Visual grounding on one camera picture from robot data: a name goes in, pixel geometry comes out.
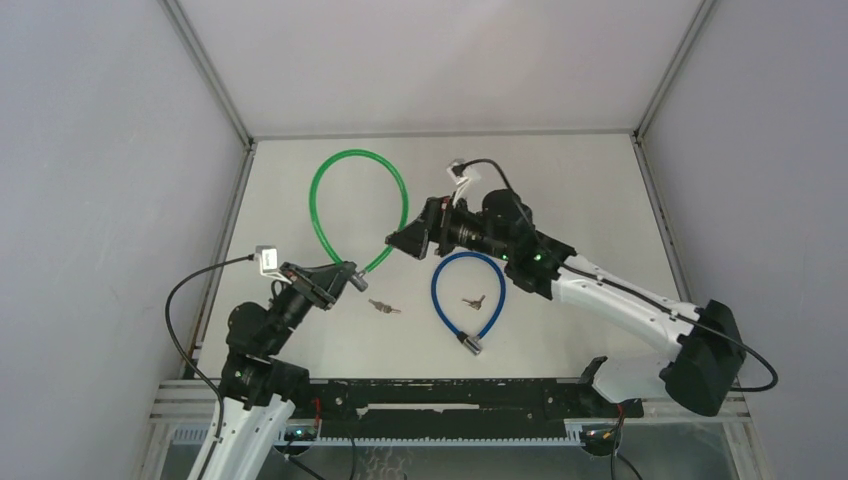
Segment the green cable lock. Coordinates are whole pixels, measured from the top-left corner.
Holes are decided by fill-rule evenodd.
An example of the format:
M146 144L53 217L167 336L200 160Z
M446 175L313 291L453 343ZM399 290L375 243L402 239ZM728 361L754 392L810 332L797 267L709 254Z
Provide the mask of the green cable lock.
M364 292L367 277L392 252L383 236L406 224L410 195L400 169L363 148L331 154L318 166L308 189L308 214L317 241L334 263L362 261L350 283Z

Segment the green lock keys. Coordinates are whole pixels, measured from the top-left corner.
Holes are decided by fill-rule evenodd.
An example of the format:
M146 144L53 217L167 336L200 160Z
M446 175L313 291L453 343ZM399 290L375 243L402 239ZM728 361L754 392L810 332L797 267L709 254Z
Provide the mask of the green lock keys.
M389 304L386 304L381 301L369 299L368 302L379 312L384 314L398 314L400 313L399 309L392 307Z

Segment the blue lock keys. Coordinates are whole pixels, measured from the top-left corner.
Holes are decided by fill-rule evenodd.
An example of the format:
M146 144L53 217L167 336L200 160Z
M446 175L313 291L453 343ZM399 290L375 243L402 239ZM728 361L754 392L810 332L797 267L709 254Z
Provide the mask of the blue lock keys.
M483 304L483 302L484 302L484 300L485 300L485 298L486 298L486 296L485 296L485 295L481 295L481 296L480 296L479 298L477 298L477 299L466 299L466 298L463 298L463 299L462 299L462 301L463 301L463 302L464 302L467 306L469 306L470 308L472 308L472 309L474 309L474 310L480 310L480 309L481 309L481 307L482 307L482 304Z

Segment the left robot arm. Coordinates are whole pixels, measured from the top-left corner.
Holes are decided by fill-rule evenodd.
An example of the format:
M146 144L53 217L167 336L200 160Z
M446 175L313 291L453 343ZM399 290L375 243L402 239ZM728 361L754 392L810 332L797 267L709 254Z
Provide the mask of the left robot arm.
M271 279L272 297L266 307L242 303L228 317L228 354L191 479L258 476L288 420L305 414L313 401L308 370L277 356L307 314L331 309L357 273L349 261L302 267L251 258Z

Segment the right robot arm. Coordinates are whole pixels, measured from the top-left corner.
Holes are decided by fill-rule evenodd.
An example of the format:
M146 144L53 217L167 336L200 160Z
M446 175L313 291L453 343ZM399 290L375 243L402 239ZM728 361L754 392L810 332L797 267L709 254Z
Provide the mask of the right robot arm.
M676 301L610 274L539 232L531 209L509 189L489 192L479 212L455 196L430 197L419 216L389 234L386 243L418 260L430 244L441 257L460 247L497 258L519 289L592 311L651 346L653 354L640 360L592 360L584 372L587 382L577 391L579 406L592 416L659 393L714 417L747 356L727 305Z

